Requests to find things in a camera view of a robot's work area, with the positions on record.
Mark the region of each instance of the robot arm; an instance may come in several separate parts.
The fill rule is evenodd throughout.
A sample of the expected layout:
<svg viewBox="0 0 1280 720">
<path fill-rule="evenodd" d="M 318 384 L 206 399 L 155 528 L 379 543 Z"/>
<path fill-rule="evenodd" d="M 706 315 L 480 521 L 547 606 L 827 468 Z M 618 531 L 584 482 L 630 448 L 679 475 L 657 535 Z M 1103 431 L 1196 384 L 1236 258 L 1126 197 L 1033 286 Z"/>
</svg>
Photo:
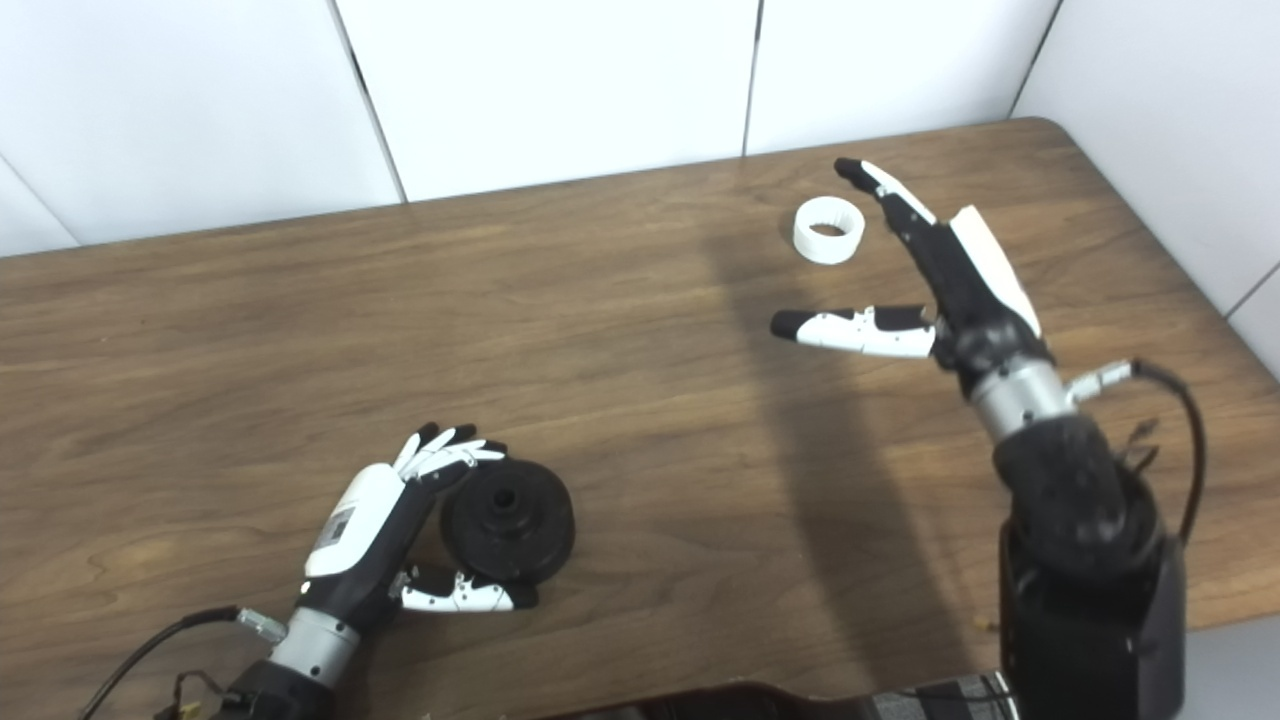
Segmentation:
<svg viewBox="0 0 1280 720">
<path fill-rule="evenodd" d="M 392 462 L 356 474 L 307 557 L 288 629 L 223 700 L 216 720 L 323 720 L 362 638 L 401 610 L 493 612 L 532 607 L 532 585 L 408 564 L 436 497 L 506 447 L 472 439 L 474 425 L 428 424 Z"/>
<path fill-rule="evenodd" d="M 1030 300 L 974 208 L 940 223 L 872 163 L 840 159 L 836 173 L 879 202 L 937 318 L 927 327 L 913 310 L 918 325 L 906 328 L 783 310 L 773 334 L 892 355 L 881 350 L 886 333 L 915 333 L 913 346 L 924 347 L 932 331 L 927 352 L 956 373 L 1012 495 L 1001 530 L 1001 648 L 1019 702 L 1038 719 L 1171 717 L 1183 700 L 1181 544 L 1166 537 L 1146 483 L 1076 407 L 1115 373 L 1064 386 Z"/>
</svg>

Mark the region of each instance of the electrical cable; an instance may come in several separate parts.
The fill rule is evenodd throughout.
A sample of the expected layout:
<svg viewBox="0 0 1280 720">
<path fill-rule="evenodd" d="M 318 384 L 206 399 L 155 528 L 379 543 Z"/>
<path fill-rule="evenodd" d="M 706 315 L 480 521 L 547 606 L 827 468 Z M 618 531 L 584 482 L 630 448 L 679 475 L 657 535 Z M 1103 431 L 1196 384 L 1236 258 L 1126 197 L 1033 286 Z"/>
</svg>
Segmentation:
<svg viewBox="0 0 1280 720">
<path fill-rule="evenodd" d="M 1151 464 L 1156 461 L 1157 455 L 1160 455 L 1158 447 L 1152 447 L 1151 450 L 1148 450 L 1147 454 L 1142 456 L 1142 460 L 1133 464 L 1133 474 L 1140 475 L 1143 471 L 1146 471 L 1146 469 L 1149 468 Z"/>
<path fill-rule="evenodd" d="M 1183 546 L 1185 546 L 1192 539 L 1192 529 L 1196 527 L 1196 516 L 1199 512 L 1201 496 L 1204 493 L 1204 469 L 1207 465 L 1204 418 L 1201 415 L 1199 406 L 1196 405 L 1196 398 L 1192 397 L 1187 383 L 1172 372 L 1140 359 L 1132 360 L 1130 365 L 1134 377 L 1151 380 L 1178 396 L 1178 400 L 1183 404 L 1183 410 L 1187 413 L 1187 423 L 1190 425 L 1192 432 L 1192 487 L 1187 495 L 1187 506 L 1183 510 L 1183 524 L 1178 530 L 1178 537 L 1183 541 Z"/>
<path fill-rule="evenodd" d="M 90 717 L 92 717 L 93 714 L 97 712 L 99 706 L 102 705 L 102 701 L 106 700 L 106 696 L 110 694 L 113 689 L 115 689 L 115 685 L 120 683 L 124 675 L 129 670 L 132 670 L 133 666 L 138 664 L 138 661 L 146 657 L 148 652 L 155 650 L 156 646 L 177 635 L 178 633 L 186 630 L 187 628 L 195 628 L 196 625 L 205 625 L 209 623 L 234 623 L 236 618 L 239 616 L 239 611 L 241 609 L 234 605 L 228 605 L 227 607 L 212 607 L 210 610 L 201 610 L 200 612 L 192 612 L 191 615 L 184 616 L 182 620 L 178 620 L 173 625 L 169 625 L 168 628 L 152 635 L 151 639 L 142 643 L 142 646 L 140 646 L 138 650 L 133 651 L 132 655 L 125 657 L 124 662 L 122 662 L 120 666 L 116 667 L 115 671 L 106 678 L 106 680 L 102 683 L 102 687 L 100 687 L 97 692 L 93 693 L 93 697 L 90 698 L 88 705 L 86 705 L 84 710 L 81 711 L 79 720 L 88 720 Z"/>
<path fill-rule="evenodd" d="M 182 717 L 182 684 L 187 678 L 197 678 L 205 684 L 205 688 L 215 696 L 223 694 L 223 687 L 218 684 L 216 680 L 209 676 L 204 670 L 187 670 L 186 673 L 178 673 L 178 676 L 173 680 L 173 703 L 155 714 L 155 720 L 180 720 Z"/>
</svg>

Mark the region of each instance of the robotic finger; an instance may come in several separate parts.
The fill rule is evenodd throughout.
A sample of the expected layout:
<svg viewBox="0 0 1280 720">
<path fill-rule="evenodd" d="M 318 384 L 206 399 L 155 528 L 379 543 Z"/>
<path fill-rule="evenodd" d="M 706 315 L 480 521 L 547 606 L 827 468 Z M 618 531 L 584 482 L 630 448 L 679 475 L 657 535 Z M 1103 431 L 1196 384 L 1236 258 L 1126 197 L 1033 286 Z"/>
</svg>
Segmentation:
<svg viewBox="0 0 1280 720">
<path fill-rule="evenodd" d="M 769 331 L 801 345 L 884 357 L 928 357 L 937 334 L 923 305 L 847 310 L 782 310 Z"/>
<path fill-rule="evenodd" d="M 413 568 L 403 578 L 401 603 L 415 612 L 502 612 L 538 605 L 538 588 L 500 584 L 484 575 L 443 568 Z"/>
</svg>

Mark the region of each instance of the white tile wall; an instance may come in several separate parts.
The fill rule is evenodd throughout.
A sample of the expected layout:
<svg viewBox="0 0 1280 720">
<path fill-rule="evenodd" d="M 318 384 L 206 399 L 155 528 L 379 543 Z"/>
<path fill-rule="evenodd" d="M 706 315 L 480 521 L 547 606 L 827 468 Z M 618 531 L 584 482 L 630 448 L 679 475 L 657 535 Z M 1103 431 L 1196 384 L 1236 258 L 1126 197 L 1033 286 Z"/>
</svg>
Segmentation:
<svg viewBox="0 0 1280 720">
<path fill-rule="evenodd" d="M 1280 4 L 1066 0 L 1016 115 L 1060 123 L 1221 311 L 1280 261 Z"/>
<path fill-rule="evenodd" d="M 410 200 L 739 155 L 755 0 L 338 0 Z"/>
<path fill-rule="evenodd" d="M 1231 313 L 1231 327 L 1280 379 L 1280 272 L 1272 268 L 1262 287 Z"/>
<path fill-rule="evenodd" d="M 0 256 L 76 246 L 76 238 L 0 158 Z"/>
<path fill-rule="evenodd" d="M 0 3 L 0 155 L 86 243 L 398 201 L 321 0 Z"/>
<path fill-rule="evenodd" d="M 1002 120 L 1056 5 L 771 0 L 748 152 Z"/>
</svg>

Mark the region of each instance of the black spool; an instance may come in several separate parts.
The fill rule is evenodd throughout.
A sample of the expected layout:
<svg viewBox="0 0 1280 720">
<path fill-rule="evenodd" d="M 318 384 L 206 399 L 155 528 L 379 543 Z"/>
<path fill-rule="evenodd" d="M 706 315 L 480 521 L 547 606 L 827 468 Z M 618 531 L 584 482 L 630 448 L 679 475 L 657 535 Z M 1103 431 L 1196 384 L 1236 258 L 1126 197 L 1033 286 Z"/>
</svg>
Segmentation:
<svg viewBox="0 0 1280 720">
<path fill-rule="evenodd" d="M 462 568 L 500 583 L 538 584 L 573 550 L 573 505 L 554 473 L 507 459 L 445 500 L 440 532 Z"/>
</svg>

